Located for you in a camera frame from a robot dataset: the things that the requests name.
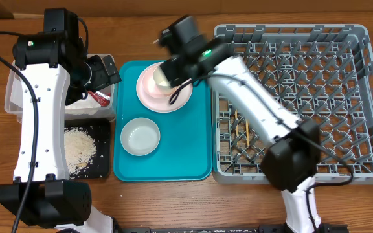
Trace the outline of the red snack wrapper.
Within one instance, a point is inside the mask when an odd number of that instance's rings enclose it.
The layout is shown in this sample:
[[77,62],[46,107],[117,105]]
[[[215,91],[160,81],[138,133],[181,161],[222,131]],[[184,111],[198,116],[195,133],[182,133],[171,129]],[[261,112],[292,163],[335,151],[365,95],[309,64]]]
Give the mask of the red snack wrapper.
[[105,94],[101,91],[97,91],[97,92],[92,92],[92,91],[89,91],[88,92],[92,98],[97,102],[99,103],[99,105],[101,107],[107,107],[110,102],[111,102],[111,94]]

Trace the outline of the white napkin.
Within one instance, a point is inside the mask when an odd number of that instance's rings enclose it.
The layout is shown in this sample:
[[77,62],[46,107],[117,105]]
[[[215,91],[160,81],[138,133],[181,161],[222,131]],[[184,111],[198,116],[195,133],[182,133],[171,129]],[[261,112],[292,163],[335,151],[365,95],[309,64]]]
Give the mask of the white napkin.
[[99,108],[101,105],[89,94],[86,99],[65,106],[65,109],[92,109]]

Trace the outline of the white cup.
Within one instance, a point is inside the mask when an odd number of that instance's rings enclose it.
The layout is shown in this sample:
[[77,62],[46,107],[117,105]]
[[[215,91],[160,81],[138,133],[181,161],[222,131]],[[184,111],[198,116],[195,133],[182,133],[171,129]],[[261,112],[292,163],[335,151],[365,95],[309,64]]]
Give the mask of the white cup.
[[172,93],[172,87],[169,83],[169,81],[166,79],[166,76],[164,75],[164,72],[158,66],[154,72],[153,72],[153,80],[155,82],[155,85],[157,89],[165,95],[171,94]]

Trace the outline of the wooden chopstick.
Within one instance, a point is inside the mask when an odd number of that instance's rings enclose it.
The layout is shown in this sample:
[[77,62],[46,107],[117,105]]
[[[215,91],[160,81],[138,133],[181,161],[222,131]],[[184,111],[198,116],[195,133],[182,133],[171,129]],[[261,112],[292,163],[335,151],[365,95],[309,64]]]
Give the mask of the wooden chopstick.
[[238,124],[239,124],[239,119],[238,119],[238,110],[237,109],[235,109],[235,112],[234,112],[234,117],[235,117],[235,133],[236,133],[236,143],[235,143],[235,145],[237,146],[237,147],[239,147],[239,141],[240,141],[240,134],[239,134],[239,129],[238,129]]
[[249,146],[249,123],[247,119],[245,119],[245,132],[246,132],[246,144],[247,146]]

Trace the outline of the grey bowl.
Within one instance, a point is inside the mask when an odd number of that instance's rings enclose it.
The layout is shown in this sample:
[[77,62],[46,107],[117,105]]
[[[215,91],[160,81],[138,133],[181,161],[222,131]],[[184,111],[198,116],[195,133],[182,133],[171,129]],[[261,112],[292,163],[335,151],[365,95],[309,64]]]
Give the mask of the grey bowl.
[[126,152],[140,157],[153,152],[160,138],[160,130],[153,120],[134,118],[122,128],[120,143]]

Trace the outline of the rice pile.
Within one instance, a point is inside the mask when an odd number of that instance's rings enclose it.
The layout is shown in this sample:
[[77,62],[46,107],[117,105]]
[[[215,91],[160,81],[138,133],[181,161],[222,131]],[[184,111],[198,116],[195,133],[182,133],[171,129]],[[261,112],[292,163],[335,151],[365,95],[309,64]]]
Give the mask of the rice pile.
[[70,128],[64,134],[65,159],[70,175],[86,170],[96,155],[96,140],[82,128]]

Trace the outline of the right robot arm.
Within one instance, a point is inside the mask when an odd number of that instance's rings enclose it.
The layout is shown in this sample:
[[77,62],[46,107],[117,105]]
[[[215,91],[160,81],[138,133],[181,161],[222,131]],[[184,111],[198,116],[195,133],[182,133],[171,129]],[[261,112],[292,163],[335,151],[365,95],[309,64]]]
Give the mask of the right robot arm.
[[313,120],[301,120],[279,104],[255,80],[243,58],[221,38],[209,41],[192,16],[174,21],[161,31],[157,42],[170,53],[155,72],[175,88],[169,103],[173,104],[187,85],[202,80],[226,97],[266,147],[260,167],[270,184],[281,191],[285,230],[318,231],[321,218],[314,186],[321,156],[319,126]]

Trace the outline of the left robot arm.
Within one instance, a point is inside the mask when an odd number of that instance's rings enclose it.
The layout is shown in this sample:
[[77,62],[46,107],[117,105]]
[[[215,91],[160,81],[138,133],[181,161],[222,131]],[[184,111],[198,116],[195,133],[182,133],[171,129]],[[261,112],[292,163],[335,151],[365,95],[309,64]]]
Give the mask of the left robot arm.
[[18,34],[10,69],[19,76],[21,144],[13,181],[0,203],[16,223],[63,232],[116,232],[116,221],[92,205],[87,183],[73,181],[65,160],[65,107],[120,82],[111,56],[89,56],[83,21],[65,8],[47,9],[43,30]]

